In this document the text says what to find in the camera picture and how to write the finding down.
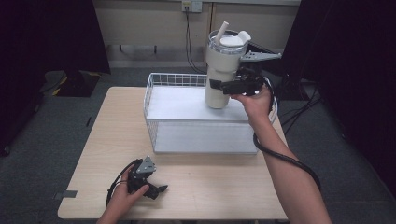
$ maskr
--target forearm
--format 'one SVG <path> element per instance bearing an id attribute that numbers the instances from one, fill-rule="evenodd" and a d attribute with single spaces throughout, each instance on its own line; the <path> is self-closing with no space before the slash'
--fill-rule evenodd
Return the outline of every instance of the forearm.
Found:
<path id="1" fill-rule="evenodd" d="M 264 147 L 297 160 L 269 120 L 261 119 L 251 123 Z M 290 223 L 331 223 L 318 187 L 311 175 L 291 163 L 266 153 L 263 154 L 276 194 Z"/>
<path id="2" fill-rule="evenodd" d="M 119 217 L 116 215 L 116 213 L 105 211 L 98 219 L 96 224 L 116 224 L 118 220 Z"/>

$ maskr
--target wall outlet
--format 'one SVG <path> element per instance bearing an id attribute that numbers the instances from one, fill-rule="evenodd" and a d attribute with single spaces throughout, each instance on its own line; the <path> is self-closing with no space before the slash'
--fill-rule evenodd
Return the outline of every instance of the wall outlet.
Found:
<path id="1" fill-rule="evenodd" d="M 192 12 L 192 3 L 191 3 L 191 1 L 181 1 L 181 11 Z"/>
<path id="2" fill-rule="evenodd" d="M 181 11 L 202 12 L 201 1 L 181 1 Z"/>

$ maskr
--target white box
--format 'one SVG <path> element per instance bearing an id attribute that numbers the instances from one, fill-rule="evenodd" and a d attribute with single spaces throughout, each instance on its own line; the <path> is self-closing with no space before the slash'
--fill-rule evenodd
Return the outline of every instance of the white box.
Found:
<path id="1" fill-rule="evenodd" d="M 152 73 L 144 113 L 155 153 L 256 154 L 242 104 L 205 104 L 206 75 Z"/>

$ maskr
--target human hand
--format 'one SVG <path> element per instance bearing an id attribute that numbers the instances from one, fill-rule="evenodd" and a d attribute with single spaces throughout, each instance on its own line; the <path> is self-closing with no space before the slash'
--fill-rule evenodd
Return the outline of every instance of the human hand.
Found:
<path id="1" fill-rule="evenodd" d="M 149 189 L 149 185 L 145 185 L 141 187 L 136 192 L 129 194 L 128 193 L 128 173 L 132 170 L 132 167 L 129 167 L 127 171 L 125 171 L 121 176 L 121 182 L 116 186 L 113 196 L 111 197 L 110 202 L 107 205 L 105 212 L 97 221 L 99 223 L 116 223 L 123 215 L 125 215 L 129 209 L 134 205 L 134 203 L 143 196 Z"/>
<path id="2" fill-rule="evenodd" d="M 262 86 L 260 92 L 253 96 L 233 94 L 230 97 L 242 103 L 253 129 L 256 124 L 269 121 L 268 114 L 270 112 L 271 92 L 265 86 Z"/>

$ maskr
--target wooden table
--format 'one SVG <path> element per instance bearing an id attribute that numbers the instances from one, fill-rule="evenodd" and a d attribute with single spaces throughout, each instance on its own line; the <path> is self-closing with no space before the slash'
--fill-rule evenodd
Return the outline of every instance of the wooden table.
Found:
<path id="1" fill-rule="evenodd" d="M 156 200 L 143 197 L 125 219 L 281 219 L 263 155 L 154 154 L 143 116 L 144 88 L 108 90 L 82 151 L 58 216 L 97 219 L 106 208 L 106 194 L 131 161 L 150 155 L 157 171 L 148 179 L 169 185 Z M 286 142 L 276 120 L 275 127 Z"/>

